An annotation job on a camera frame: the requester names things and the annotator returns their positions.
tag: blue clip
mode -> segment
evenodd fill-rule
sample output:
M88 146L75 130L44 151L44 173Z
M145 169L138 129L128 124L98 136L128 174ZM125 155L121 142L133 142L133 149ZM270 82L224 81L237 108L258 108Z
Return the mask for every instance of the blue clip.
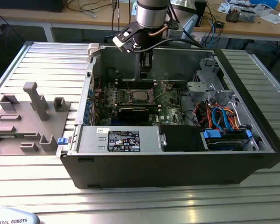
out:
M203 135L205 139L222 138L221 133L218 130L205 130Z
M247 134L247 136L248 136L249 139L252 138L252 133L251 133L250 130L247 130L247 131L246 131L246 134Z
M69 140L67 138L58 138L57 145L68 145Z

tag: sticker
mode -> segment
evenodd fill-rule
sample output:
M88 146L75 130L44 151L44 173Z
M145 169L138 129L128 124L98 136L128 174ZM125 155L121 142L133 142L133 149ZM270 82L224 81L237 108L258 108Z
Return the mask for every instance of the sticker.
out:
M108 134L110 128L101 128L101 127L98 127L97 128L97 133L98 134Z
M140 152L139 131L109 131L108 151Z

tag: paper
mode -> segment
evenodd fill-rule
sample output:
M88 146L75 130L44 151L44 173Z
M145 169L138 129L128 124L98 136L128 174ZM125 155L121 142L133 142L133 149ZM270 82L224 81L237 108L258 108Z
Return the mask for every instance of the paper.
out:
M230 9L230 4L228 3L221 3L221 5L219 6L219 9L218 9L218 12L221 12L221 13L228 13Z
M280 23L280 16L277 16L274 14L268 14L268 15L261 16L261 19L271 22L273 24Z

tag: black connector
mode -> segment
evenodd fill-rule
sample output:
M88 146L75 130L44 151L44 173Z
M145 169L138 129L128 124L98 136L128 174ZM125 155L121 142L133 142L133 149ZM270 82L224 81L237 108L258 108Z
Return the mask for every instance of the black connector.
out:
M113 10L115 10L117 8L117 0L112 0L111 7Z
M214 25L216 28L223 29L225 23L221 21L216 21Z

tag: floor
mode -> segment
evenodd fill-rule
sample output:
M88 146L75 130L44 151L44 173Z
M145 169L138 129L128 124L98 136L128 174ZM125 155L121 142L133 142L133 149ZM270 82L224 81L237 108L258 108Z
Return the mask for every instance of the floor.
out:
M42 28L13 26L18 34L26 41L45 42L46 37ZM2 35L0 36L0 77L12 62L14 56L21 49L23 42L7 25L1 26ZM103 42L104 37L111 34L105 30L79 30L67 28L55 28L54 33L57 42ZM244 40L230 39L227 45L228 49L240 49ZM276 43L266 41L255 41L249 43L247 50L252 50L265 66L268 66L274 52ZM280 60L275 65L272 74L280 82Z

